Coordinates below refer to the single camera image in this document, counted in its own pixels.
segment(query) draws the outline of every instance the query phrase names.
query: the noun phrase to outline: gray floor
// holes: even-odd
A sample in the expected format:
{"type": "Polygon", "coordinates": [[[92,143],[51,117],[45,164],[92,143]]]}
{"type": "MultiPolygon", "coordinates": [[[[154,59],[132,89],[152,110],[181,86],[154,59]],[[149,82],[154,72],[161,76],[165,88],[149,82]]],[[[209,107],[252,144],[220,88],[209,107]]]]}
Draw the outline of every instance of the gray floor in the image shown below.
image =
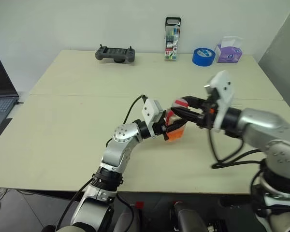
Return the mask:
{"type": "MultiPolygon", "coordinates": [[[[219,206],[218,196],[196,194],[121,193],[130,203],[143,201],[144,222],[147,231],[171,231],[169,208],[174,201],[185,201],[205,220],[224,219],[229,232],[263,232],[249,205],[225,208],[219,206]]],[[[56,224],[68,201],[41,195],[24,195],[10,189],[1,200],[0,232],[40,232],[46,225],[56,224]]],[[[77,204],[74,203],[62,225],[68,225],[77,204]]],[[[124,206],[115,201],[116,219],[124,206]]]]}

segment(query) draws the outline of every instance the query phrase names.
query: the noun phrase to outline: black remote controller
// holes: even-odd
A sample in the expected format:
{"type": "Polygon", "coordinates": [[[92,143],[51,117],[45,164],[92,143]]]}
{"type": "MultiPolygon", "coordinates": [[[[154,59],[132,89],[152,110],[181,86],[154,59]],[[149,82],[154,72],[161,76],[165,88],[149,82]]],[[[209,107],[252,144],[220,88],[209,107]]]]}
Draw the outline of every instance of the black remote controller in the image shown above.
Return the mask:
{"type": "Polygon", "coordinates": [[[102,44],[100,44],[100,48],[97,50],[95,57],[98,60],[102,60],[103,58],[113,58],[116,63],[123,63],[125,60],[128,62],[134,62],[134,55],[135,50],[132,49],[131,46],[124,49],[102,46],[102,44]]]}

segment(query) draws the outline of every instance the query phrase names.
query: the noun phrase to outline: tissue box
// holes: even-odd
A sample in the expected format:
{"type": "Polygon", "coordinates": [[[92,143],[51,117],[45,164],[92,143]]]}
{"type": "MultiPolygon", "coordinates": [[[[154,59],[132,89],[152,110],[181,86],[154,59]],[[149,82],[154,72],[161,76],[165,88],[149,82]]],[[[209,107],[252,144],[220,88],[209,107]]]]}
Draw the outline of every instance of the tissue box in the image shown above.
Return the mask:
{"type": "Polygon", "coordinates": [[[243,52],[239,47],[221,48],[221,44],[218,44],[215,53],[215,59],[218,63],[237,63],[243,52]]]}

